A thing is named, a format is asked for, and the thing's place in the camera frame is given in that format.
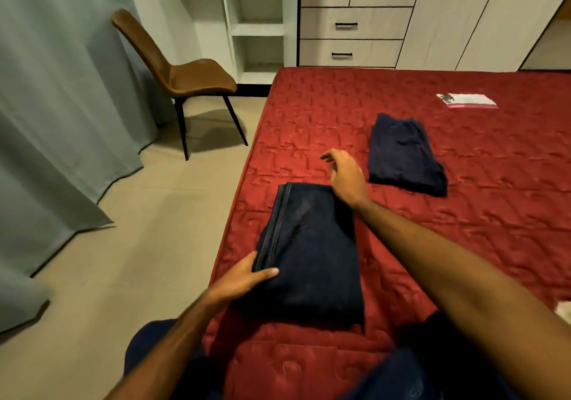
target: black metal chair leg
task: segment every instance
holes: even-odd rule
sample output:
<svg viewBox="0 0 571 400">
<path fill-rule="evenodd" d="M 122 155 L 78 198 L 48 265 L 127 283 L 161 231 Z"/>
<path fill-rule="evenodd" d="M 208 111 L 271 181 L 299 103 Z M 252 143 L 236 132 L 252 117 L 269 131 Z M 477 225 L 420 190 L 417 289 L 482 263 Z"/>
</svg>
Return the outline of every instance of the black metal chair leg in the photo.
<svg viewBox="0 0 571 400">
<path fill-rule="evenodd" d="M 182 148 L 184 150 L 184 159 L 189 160 L 189 149 L 186 145 L 186 122 L 184 122 L 184 109 L 183 104 L 187 98 L 176 98 L 175 99 L 175 110 L 176 118 L 179 124 L 179 130 L 181 132 Z"/>
<path fill-rule="evenodd" d="M 244 135 L 244 131 L 242 131 L 242 127 L 240 126 L 238 116 L 236 115 L 236 113 L 234 113 L 234 109 L 232 108 L 232 104 L 230 104 L 230 101 L 226 95 L 222 95 L 222 97 L 224 98 L 224 102 L 226 104 L 226 107 L 228 107 L 228 111 L 230 112 L 230 115 L 232 116 L 232 120 L 234 121 L 236 128 L 238 128 L 238 132 L 242 136 L 242 140 L 244 141 L 244 144 L 246 146 L 248 146 L 248 142 L 246 141 L 246 136 Z"/>
</svg>

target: brown chair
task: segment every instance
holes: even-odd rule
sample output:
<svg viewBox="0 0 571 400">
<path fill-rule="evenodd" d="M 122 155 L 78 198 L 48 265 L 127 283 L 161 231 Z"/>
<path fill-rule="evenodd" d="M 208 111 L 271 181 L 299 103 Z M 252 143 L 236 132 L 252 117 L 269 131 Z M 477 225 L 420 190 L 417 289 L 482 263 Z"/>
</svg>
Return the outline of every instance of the brown chair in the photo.
<svg viewBox="0 0 571 400">
<path fill-rule="evenodd" d="M 234 113 L 227 95 L 236 93 L 236 82 L 218 63 L 211 59 L 199 59 L 183 65 L 171 65 L 143 26 L 128 10 L 119 9 L 111 17 L 111 22 L 139 53 L 139 56 L 167 94 L 175 100 L 184 158 L 187 161 L 189 160 L 189 150 L 186 146 L 183 104 L 191 96 L 220 94 L 224 98 L 226 107 L 228 107 L 244 144 L 248 146 L 244 131 L 242 131 L 238 117 Z"/>
</svg>

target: person's right arm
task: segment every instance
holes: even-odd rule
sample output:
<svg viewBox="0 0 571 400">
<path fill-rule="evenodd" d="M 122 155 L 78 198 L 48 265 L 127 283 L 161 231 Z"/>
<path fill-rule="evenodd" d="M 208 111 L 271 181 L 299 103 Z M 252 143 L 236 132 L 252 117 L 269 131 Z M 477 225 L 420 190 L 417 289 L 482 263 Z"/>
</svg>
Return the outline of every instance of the person's right arm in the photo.
<svg viewBox="0 0 571 400">
<path fill-rule="evenodd" d="M 481 257 L 369 199 L 347 152 L 332 149 L 322 158 L 335 194 L 524 398 L 571 399 L 569 325 Z"/>
</svg>

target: drawer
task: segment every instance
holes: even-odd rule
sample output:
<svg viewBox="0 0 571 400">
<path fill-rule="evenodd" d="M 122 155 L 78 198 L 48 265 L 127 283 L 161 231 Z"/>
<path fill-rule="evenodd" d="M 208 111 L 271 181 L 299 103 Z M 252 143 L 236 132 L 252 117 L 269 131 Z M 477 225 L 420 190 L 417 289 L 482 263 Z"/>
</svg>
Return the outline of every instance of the drawer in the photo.
<svg viewBox="0 0 571 400">
<path fill-rule="evenodd" d="M 411 7 L 303 7 L 301 39 L 404 39 Z"/>
<path fill-rule="evenodd" d="M 402 41 L 302 39 L 299 64 L 394 68 L 402 44 Z"/>
</svg>

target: hand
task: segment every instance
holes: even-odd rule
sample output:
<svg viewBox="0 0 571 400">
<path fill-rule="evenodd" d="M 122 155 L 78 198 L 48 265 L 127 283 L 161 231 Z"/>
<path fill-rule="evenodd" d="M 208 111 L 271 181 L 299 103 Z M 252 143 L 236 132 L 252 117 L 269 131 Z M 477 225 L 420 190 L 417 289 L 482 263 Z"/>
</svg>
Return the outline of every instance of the hand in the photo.
<svg viewBox="0 0 571 400">
<path fill-rule="evenodd" d="M 331 168 L 331 188 L 352 209 L 369 200 L 367 184 L 361 168 L 344 150 L 331 149 L 321 155 Z"/>
<path fill-rule="evenodd" d="M 206 292 L 213 302 L 218 305 L 226 305 L 230 301 L 245 295 L 258 283 L 274 278 L 279 274 L 277 267 L 252 272 L 253 261 L 257 253 L 255 251 L 249 253 L 207 289 Z"/>
</svg>

